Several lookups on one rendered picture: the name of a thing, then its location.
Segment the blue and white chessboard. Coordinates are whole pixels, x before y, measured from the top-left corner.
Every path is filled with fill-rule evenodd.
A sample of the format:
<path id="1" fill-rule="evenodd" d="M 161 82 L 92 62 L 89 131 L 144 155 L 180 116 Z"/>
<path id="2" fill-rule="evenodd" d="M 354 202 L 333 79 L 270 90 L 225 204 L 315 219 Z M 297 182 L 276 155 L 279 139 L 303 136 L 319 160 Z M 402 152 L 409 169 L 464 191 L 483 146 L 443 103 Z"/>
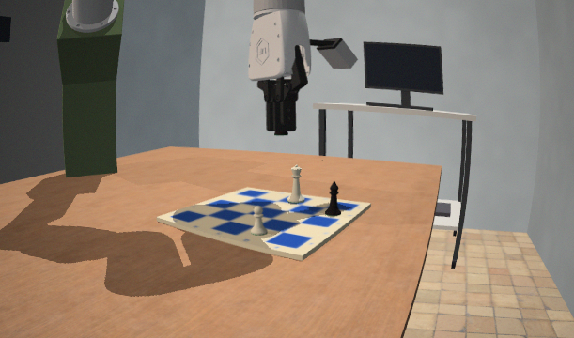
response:
<path id="1" fill-rule="evenodd" d="M 303 261 L 358 219 L 371 203 L 337 199 L 339 216 L 325 211 L 331 198 L 244 188 L 156 217 L 157 222 L 243 248 Z M 266 235 L 253 235 L 255 206 L 263 208 Z"/>

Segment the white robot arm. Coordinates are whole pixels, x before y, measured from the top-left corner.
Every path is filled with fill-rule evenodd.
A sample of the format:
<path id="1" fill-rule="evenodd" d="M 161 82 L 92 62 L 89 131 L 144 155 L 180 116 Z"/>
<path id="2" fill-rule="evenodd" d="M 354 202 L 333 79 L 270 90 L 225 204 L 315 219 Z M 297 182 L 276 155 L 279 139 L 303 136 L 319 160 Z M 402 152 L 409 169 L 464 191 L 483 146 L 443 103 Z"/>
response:
<path id="1" fill-rule="evenodd" d="M 296 9 L 305 13 L 304 0 L 254 0 L 254 14 L 267 9 Z M 72 0 L 67 9 L 66 20 L 72 29 L 91 33 L 109 26 L 119 10 L 116 0 Z M 341 38 L 310 39 L 310 46 L 327 60 L 333 69 L 351 69 L 358 58 Z"/>

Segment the white queen chess piece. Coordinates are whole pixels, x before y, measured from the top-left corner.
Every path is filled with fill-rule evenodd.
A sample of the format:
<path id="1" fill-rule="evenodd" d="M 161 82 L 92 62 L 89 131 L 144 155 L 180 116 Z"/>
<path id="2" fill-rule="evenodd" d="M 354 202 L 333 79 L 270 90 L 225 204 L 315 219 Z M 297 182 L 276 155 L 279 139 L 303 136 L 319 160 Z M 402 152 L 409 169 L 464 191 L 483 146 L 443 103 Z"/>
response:
<path id="1" fill-rule="evenodd" d="M 291 168 L 291 171 L 293 174 L 292 175 L 292 177 L 293 177 L 292 194 L 287 199 L 287 201 L 290 203 L 302 203 L 302 202 L 304 202 L 304 197 L 301 195 L 300 180 L 299 180 L 299 178 L 301 177 L 301 175 L 300 175 L 301 170 L 302 170 L 302 168 L 298 167 L 298 165 L 295 165 L 295 167 Z"/>

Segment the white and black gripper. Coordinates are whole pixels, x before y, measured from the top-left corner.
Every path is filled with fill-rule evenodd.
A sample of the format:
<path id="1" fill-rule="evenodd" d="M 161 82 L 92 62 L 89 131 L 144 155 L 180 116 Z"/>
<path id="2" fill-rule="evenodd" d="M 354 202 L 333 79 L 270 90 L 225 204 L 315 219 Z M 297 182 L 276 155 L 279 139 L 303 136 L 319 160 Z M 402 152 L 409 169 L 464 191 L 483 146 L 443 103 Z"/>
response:
<path id="1" fill-rule="evenodd" d="M 255 13 L 248 76 L 264 92 L 267 131 L 296 130 L 296 101 L 300 89 L 308 84 L 310 72 L 311 48 L 305 13 L 285 8 Z"/>

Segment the white pawn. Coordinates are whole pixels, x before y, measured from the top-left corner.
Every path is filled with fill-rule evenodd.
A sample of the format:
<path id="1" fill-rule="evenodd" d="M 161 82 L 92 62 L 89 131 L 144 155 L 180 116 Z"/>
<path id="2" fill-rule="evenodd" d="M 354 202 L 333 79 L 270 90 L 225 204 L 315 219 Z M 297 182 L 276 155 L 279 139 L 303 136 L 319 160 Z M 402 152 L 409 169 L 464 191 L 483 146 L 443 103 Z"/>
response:
<path id="1" fill-rule="evenodd" d="M 253 235 L 266 235 L 267 234 L 267 229 L 263 226 L 263 222 L 262 222 L 262 217 L 264 216 L 262 214 L 263 212 L 263 208 L 261 206 L 256 206 L 254 208 L 254 217 L 256 217 L 255 220 L 255 226 L 251 229 L 251 234 Z"/>

